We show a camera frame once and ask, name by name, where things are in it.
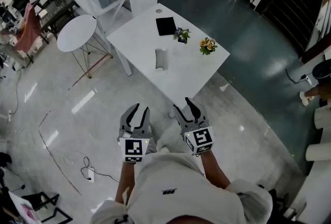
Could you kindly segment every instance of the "potted flower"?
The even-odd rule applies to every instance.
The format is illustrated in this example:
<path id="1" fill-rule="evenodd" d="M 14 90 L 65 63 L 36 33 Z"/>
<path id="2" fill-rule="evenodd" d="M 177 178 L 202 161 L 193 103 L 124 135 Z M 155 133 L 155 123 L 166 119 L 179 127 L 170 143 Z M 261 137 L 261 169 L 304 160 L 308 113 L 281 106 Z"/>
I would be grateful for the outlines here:
<path id="1" fill-rule="evenodd" d="M 174 34 L 174 40 L 178 39 L 178 42 L 187 44 L 187 38 L 190 38 L 188 33 L 190 33 L 188 29 L 183 30 L 182 28 L 178 27 Z"/>
<path id="2" fill-rule="evenodd" d="M 215 45 L 214 39 L 208 39 L 208 37 L 206 37 L 200 41 L 200 51 L 203 55 L 210 55 L 211 52 L 215 52 L 216 48 L 217 45 Z"/>

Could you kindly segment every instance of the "white t-shirt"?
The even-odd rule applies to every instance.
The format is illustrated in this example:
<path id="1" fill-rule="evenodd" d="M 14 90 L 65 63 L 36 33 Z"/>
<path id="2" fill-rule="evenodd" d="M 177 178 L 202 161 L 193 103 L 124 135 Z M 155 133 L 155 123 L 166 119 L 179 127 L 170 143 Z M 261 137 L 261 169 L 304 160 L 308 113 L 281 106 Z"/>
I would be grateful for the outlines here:
<path id="1" fill-rule="evenodd" d="M 148 154 L 141 168 L 128 204 L 106 200 L 91 224 L 165 224 L 184 215 L 219 224 L 265 224 L 270 217 L 272 198 L 266 190 L 244 180 L 217 188 L 191 155 Z"/>

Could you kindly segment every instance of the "forearm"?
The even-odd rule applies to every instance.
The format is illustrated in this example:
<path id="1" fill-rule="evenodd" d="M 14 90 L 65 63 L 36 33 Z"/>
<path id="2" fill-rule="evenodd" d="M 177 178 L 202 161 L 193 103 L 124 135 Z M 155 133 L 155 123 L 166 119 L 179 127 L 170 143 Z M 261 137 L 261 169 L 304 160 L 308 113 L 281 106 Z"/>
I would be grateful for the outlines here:
<path id="1" fill-rule="evenodd" d="M 127 193 L 127 201 L 123 201 L 123 193 L 129 187 Z M 121 177 L 116 192 L 115 201 L 121 204 L 127 204 L 131 192 L 134 188 L 134 164 L 123 162 Z"/>
<path id="2" fill-rule="evenodd" d="M 202 165 L 205 170 L 206 178 L 216 187 L 226 189 L 230 184 L 229 179 L 217 164 L 217 160 L 212 151 L 201 154 Z"/>

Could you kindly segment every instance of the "black round object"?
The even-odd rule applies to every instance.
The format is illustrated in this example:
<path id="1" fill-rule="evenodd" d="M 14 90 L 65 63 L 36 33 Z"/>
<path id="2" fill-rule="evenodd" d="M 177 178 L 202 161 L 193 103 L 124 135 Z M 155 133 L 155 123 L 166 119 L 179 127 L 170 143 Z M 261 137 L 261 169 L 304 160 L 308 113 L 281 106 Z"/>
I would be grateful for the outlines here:
<path id="1" fill-rule="evenodd" d="M 331 76 L 331 59 L 317 64 L 312 70 L 312 75 L 317 80 L 322 80 Z"/>

